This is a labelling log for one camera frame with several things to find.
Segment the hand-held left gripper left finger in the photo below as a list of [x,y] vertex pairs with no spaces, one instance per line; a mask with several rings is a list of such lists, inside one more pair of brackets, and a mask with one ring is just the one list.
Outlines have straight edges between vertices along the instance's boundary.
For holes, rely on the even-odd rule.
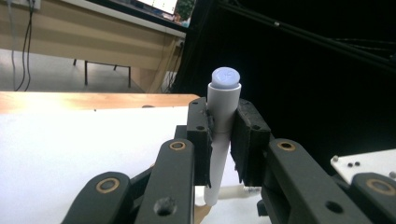
[[210,159],[212,155],[212,118],[207,112],[206,98],[189,103],[187,123],[177,125],[175,138],[187,139],[194,146],[194,185],[211,186]]

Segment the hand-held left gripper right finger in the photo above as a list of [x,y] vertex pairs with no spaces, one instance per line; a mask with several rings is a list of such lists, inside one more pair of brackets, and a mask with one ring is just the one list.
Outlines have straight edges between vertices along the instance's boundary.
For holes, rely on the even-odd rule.
[[231,137],[231,155],[239,182],[247,187],[260,187],[271,129],[260,112],[248,100],[240,99],[235,112]]

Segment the white pen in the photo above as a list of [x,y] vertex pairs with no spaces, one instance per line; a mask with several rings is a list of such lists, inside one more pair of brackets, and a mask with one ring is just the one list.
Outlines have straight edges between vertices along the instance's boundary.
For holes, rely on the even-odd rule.
[[204,191],[205,204],[214,206],[219,198],[219,189],[227,160],[235,111],[240,92],[239,73],[231,67],[220,67],[212,72],[207,86],[207,110],[213,118],[212,154],[210,158],[210,187]]

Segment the black curtain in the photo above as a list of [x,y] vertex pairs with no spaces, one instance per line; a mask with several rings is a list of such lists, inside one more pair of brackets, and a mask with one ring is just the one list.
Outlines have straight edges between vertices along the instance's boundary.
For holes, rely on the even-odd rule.
[[329,170],[334,155],[396,148],[396,74],[218,7],[250,9],[396,63],[396,0],[196,0],[172,90],[204,96],[240,73],[274,136]]

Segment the light wooden table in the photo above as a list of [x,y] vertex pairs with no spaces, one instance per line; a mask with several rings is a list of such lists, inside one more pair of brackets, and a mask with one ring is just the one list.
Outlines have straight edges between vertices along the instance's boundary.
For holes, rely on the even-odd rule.
[[195,94],[0,91],[0,114],[187,106]]

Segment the green plant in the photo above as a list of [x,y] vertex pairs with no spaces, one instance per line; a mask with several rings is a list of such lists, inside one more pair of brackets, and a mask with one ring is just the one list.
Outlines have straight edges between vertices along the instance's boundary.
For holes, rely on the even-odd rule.
[[195,0],[177,0],[175,22],[183,27],[188,27],[195,7]]

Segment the computer monitor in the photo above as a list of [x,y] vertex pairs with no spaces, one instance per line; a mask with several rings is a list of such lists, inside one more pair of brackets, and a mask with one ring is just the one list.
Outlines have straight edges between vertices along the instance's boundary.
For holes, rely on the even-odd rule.
[[177,0],[135,0],[144,8],[173,14],[176,10]]

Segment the light wooden desk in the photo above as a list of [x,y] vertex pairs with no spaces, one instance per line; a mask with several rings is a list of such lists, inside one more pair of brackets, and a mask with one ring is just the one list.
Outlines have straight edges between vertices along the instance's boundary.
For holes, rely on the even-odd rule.
[[40,0],[39,10],[0,0],[0,49],[21,50],[33,24],[33,53],[115,63],[133,68],[133,81],[157,93],[168,71],[181,60],[178,41],[185,35],[86,0]]

